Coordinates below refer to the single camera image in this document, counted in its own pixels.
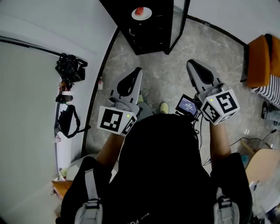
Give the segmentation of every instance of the small bottle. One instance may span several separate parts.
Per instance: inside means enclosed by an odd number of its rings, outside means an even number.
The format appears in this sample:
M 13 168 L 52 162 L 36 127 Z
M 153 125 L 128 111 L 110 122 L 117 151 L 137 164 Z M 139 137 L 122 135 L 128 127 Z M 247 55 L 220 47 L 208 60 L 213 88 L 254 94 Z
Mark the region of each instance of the small bottle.
M 72 84 L 68 82 L 60 82 L 59 83 L 59 90 L 62 92 L 70 91 L 72 88 Z
M 101 76 L 98 81 L 98 90 L 102 90 L 104 87 L 103 77 Z

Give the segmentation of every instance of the backpack strap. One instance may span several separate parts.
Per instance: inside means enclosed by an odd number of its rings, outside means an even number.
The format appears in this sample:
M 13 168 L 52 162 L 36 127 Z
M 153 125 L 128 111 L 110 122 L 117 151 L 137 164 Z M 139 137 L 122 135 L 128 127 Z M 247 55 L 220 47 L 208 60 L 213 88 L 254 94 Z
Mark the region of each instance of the backpack strap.
M 86 182 L 88 200 L 98 199 L 93 169 L 85 171 L 84 180 Z
M 77 133 L 80 133 L 80 132 L 89 130 L 89 129 L 91 128 L 91 126 L 90 126 L 90 125 L 87 125 L 87 126 L 85 126 L 84 129 L 79 130 L 80 125 L 81 125 L 81 121 L 80 121 L 80 119 L 78 118 L 78 115 L 77 115 L 75 106 L 73 106 L 73 105 L 68 105 L 68 106 L 71 107 L 71 108 L 73 109 L 73 114 L 74 114 L 74 117 L 76 118 L 76 124 L 77 124 L 76 130 L 75 130 L 72 134 L 66 136 L 67 138 L 72 138 L 72 137 L 74 137 Z
M 214 224 L 239 224 L 239 207 L 227 198 L 220 187 L 217 188 L 217 203 L 214 204 Z
M 75 218 L 75 223 L 101 224 L 103 210 L 96 190 L 93 169 L 85 171 L 84 180 L 87 188 L 88 202 L 84 203 L 83 206 L 78 210 L 78 222 L 76 222 Z

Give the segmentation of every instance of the black bag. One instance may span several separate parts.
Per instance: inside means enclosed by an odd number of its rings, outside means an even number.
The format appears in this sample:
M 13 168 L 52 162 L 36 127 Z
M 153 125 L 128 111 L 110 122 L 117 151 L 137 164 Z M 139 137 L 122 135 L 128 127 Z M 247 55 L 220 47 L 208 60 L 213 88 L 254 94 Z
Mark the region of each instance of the black bag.
M 84 67 L 88 66 L 88 63 L 77 59 L 74 55 L 63 53 L 56 64 L 56 71 L 63 82 L 74 83 L 85 79 Z
M 91 127 L 88 125 L 86 126 L 84 129 L 79 130 L 81 122 L 78 118 L 78 115 L 76 113 L 76 109 L 75 106 L 73 105 L 67 105 L 67 109 L 63 110 L 59 116 L 59 120 L 58 120 L 58 124 L 59 124 L 59 130 L 63 133 L 63 135 L 65 135 L 67 138 L 72 138 L 74 137 L 77 133 L 89 130 Z M 68 135 L 69 130 L 70 130 L 70 126 L 71 126 L 71 120 L 72 120 L 72 116 L 74 116 L 76 118 L 76 122 L 77 122 L 77 128 L 74 131 L 74 133 Z

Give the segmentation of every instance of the gray marble floor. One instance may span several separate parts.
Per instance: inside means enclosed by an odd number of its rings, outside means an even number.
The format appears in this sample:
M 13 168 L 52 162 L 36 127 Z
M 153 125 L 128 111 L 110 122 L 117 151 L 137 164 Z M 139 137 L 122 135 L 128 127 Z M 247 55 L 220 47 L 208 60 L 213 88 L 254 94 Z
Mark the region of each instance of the gray marble floor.
M 97 129 L 96 125 L 99 106 L 104 104 L 110 94 L 109 87 L 116 76 L 129 68 L 141 67 L 144 71 L 142 93 L 146 103 L 155 109 L 160 102 L 165 101 L 169 105 L 170 113 L 174 113 L 182 94 L 193 97 L 196 92 L 186 70 L 186 62 L 189 59 L 198 59 L 215 67 L 222 81 L 236 94 L 241 109 L 226 121 L 230 143 L 241 137 L 264 138 L 272 130 L 272 125 L 260 118 L 263 99 L 240 83 L 243 53 L 243 47 L 231 38 L 192 20 L 186 21 L 183 35 L 170 55 L 157 52 L 136 56 L 119 33 L 104 69 L 104 90 L 97 92 L 94 101 L 90 121 L 92 128 L 87 134 L 87 152 L 99 151 L 109 136 L 109 133 Z M 197 122 L 196 128 L 199 129 L 199 126 L 200 122 Z M 204 162 L 210 155 L 209 124 L 205 120 L 202 123 L 202 136 L 201 159 Z M 271 134 L 266 142 L 273 148 L 280 149 L 279 132 Z M 267 148 L 259 141 L 247 143 L 252 148 Z M 232 146 L 232 151 L 242 149 L 239 142 Z M 211 165 L 205 166 L 205 169 L 210 172 Z

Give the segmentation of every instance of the sneaker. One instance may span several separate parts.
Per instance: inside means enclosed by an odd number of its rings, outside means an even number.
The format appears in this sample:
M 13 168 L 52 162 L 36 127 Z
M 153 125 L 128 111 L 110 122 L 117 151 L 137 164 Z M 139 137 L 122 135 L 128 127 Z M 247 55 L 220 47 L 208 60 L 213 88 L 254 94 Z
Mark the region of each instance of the sneaker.
M 138 103 L 137 104 L 139 104 L 139 103 L 144 103 L 144 99 L 143 99 L 142 95 L 139 95 L 139 97 L 138 97 Z
M 275 128 L 277 128 L 277 127 L 279 127 L 279 126 L 280 126 L 280 122 L 273 121 L 273 125 L 275 126 Z
M 261 114 L 262 119 L 264 119 L 264 114 L 266 111 L 267 111 L 267 102 L 264 101 L 262 104 L 262 114 Z
M 168 107 L 168 104 L 165 103 L 165 102 L 162 102 L 161 103 L 161 106 L 159 108 L 159 112 L 161 114 L 168 114 L 169 113 L 169 107 Z

